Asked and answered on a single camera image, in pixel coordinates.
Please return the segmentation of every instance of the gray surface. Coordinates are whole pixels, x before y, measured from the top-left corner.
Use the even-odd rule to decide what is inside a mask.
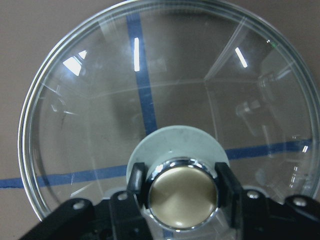
[[[0,178],[20,176],[17,129],[30,83],[51,48],[96,12],[118,1],[0,2]],[[320,2],[232,0],[274,25],[295,46],[320,83]],[[17,239],[38,220],[23,189],[0,189],[0,238]]]

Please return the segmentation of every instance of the transparent lid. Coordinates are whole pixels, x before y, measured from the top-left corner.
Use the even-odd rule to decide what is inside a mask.
[[[278,202],[314,196],[319,109],[300,56],[253,14],[218,1],[121,3],[63,38],[36,74],[21,176],[40,219],[69,198],[97,204],[125,188],[146,135],[186,125],[222,145],[243,186]]]

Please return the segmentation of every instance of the glass surface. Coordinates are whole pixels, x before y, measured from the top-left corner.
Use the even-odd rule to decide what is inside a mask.
[[[304,62],[251,13],[215,1],[132,1],[81,24],[43,63],[21,114],[21,176],[40,219],[69,198],[97,204],[126,186],[146,135],[187,125],[222,145],[243,186],[278,202],[313,196],[319,109]],[[152,233],[232,239],[221,218]]]

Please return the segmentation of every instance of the glass lid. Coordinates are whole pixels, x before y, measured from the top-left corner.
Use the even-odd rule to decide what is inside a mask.
[[[180,125],[212,136],[245,188],[280,203],[314,197],[319,109],[299,54],[252,13],[220,1],[128,1],[82,23],[45,59],[21,113],[21,176],[40,219],[69,198],[97,204],[126,188],[146,136]]]

